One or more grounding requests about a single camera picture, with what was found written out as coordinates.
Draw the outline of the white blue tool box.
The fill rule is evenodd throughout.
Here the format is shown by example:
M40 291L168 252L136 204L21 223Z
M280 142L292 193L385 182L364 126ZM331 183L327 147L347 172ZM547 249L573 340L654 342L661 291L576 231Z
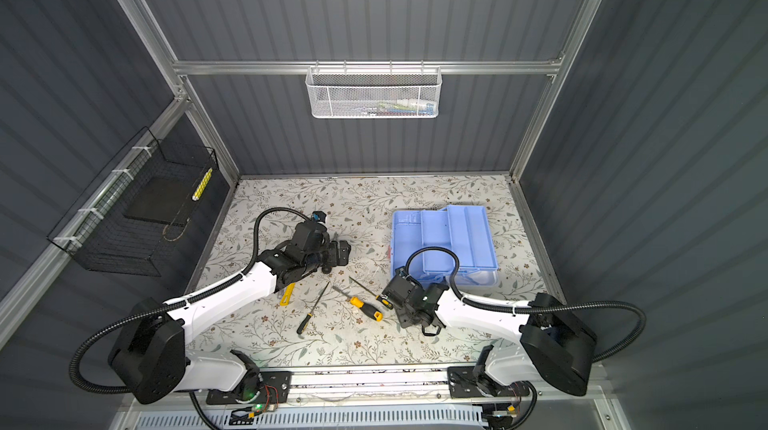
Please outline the white blue tool box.
M486 208L448 205L438 210L396 210L392 218L390 272L414 257L409 274L423 286L445 283L454 268L448 249L459 259L455 278L459 287L489 289L499 283L499 264Z

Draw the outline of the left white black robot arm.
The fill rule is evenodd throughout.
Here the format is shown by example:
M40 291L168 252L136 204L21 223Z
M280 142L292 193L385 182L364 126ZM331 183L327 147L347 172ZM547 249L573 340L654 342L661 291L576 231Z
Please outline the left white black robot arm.
M240 308L316 271L347 265L351 245L321 221L303 220L290 240L256 254L245 269L183 297L147 299L120 330L108 364L129 393L151 404L174 392L215 390L248 401L260 391L259 368L239 350L191 351L197 336Z

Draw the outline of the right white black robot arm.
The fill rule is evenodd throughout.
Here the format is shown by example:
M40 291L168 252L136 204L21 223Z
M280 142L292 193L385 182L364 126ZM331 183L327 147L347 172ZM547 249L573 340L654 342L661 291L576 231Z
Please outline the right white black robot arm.
M531 302L501 302L459 297L446 284L423 287L404 275L394 276L383 290L402 327L469 328L498 338L471 368L463 385L485 396L498 396L541 378L557 390L584 396L589 383L596 335L570 311L549 313L560 302L539 293Z

